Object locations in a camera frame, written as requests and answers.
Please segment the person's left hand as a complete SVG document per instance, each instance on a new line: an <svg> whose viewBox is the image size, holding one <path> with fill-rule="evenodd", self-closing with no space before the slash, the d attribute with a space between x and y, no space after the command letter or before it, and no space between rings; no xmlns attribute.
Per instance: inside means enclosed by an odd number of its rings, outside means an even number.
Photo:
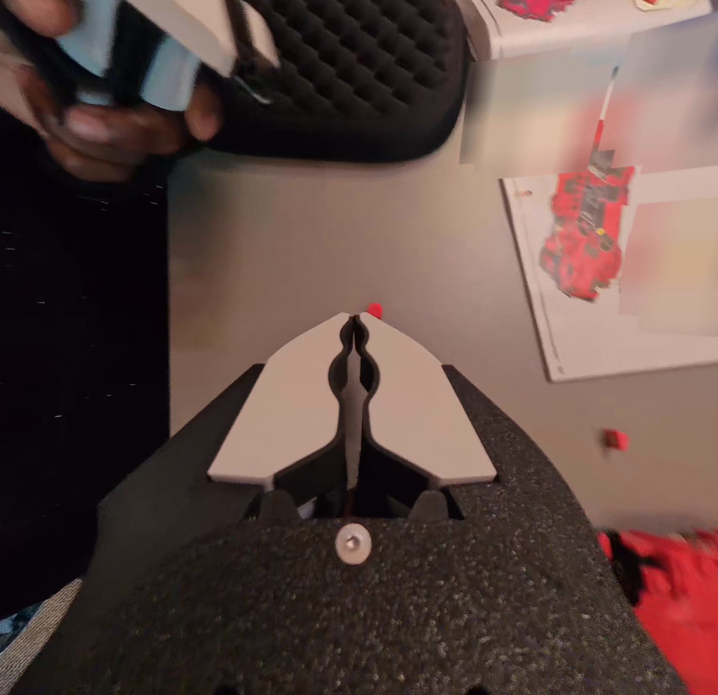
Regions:
<svg viewBox="0 0 718 695"><path fill-rule="evenodd" d="M69 32L81 16L79 0L1 0L20 22L44 37ZM30 126L66 172L89 182L125 182L149 157L170 157L191 140L210 141L223 123L219 95L197 82L184 116L146 104L60 108L33 67L1 56L1 112Z"/></svg>

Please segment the open lego instruction booklet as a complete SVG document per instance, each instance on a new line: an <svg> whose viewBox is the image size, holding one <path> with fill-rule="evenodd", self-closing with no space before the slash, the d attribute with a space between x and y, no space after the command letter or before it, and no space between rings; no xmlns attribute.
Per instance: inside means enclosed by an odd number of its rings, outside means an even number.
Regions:
<svg viewBox="0 0 718 695"><path fill-rule="evenodd" d="M552 382L717 363L717 166L501 182Z"/></svg>

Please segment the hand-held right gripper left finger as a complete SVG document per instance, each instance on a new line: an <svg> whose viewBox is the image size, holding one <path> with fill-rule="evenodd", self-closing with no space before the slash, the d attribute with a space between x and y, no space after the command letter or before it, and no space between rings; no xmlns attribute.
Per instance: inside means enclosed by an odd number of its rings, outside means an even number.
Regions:
<svg viewBox="0 0 718 695"><path fill-rule="evenodd" d="M296 505L347 489L343 390L354 317L339 313L277 350L241 406L208 477L285 491Z"/></svg>

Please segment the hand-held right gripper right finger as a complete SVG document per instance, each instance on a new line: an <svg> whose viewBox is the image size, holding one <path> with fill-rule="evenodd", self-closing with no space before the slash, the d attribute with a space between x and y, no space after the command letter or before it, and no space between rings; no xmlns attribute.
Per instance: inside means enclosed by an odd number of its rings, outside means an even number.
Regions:
<svg viewBox="0 0 718 695"><path fill-rule="evenodd" d="M426 491L491 483L498 472L444 366L368 312L357 316L366 390L358 484L401 505Z"/></svg>

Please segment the black foam-lined case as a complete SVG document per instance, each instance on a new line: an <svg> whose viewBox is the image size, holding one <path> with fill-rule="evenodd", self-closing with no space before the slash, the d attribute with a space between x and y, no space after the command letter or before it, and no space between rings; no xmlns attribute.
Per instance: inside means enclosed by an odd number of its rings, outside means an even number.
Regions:
<svg viewBox="0 0 718 695"><path fill-rule="evenodd" d="M279 69L204 68L223 103L211 149L349 163L417 160L460 116L471 62L455 0L241 0L264 18Z"/></svg>

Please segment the person's black clothing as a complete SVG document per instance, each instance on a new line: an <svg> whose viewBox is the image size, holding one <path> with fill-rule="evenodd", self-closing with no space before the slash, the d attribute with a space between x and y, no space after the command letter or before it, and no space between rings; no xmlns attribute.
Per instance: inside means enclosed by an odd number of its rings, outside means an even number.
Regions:
<svg viewBox="0 0 718 695"><path fill-rule="evenodd" d="M166 170L84 185L1 113L1 617L85 573L169 436Z"/></svg>

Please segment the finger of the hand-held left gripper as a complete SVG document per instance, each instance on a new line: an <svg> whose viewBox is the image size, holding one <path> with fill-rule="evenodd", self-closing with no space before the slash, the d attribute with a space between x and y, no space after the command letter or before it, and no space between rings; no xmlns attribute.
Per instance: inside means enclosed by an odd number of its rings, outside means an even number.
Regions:
<svg viewBox="0 0 718 695"><path fill-rule="evenodd" d="M222 77L237 60L225 0L126 0Z"/></svg>
<svg viewBox="0 0 718 695"><path fill-rule="evenodd" d="M247 2L238 2L238 44L244 61L250 58L266 69L279 70L281 61L271 29L261 13Z"/></svg>

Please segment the blue patterned shoe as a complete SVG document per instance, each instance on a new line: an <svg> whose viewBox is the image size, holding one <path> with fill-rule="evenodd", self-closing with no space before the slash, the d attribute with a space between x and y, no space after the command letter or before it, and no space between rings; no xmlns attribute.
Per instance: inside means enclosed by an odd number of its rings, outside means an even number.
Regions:
<svg viewBox="0 0 718 695"><path fill-rule="evenodd" d="M1 627L6 644L1 646L1 677L26 670L40 654L65 619L84 578L76 578L42 603L31 606L28 615L17 614Z"/></svg>

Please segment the red lego car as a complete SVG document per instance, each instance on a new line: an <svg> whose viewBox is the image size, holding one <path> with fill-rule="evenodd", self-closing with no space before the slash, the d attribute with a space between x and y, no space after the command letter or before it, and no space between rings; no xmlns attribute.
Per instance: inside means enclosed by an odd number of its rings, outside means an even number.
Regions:
<svg viewBox="0 0 718 695"><path fill-rule="evenodd" d="M690 694L717 693L717 530L597 533L634 613Z"/></svg>

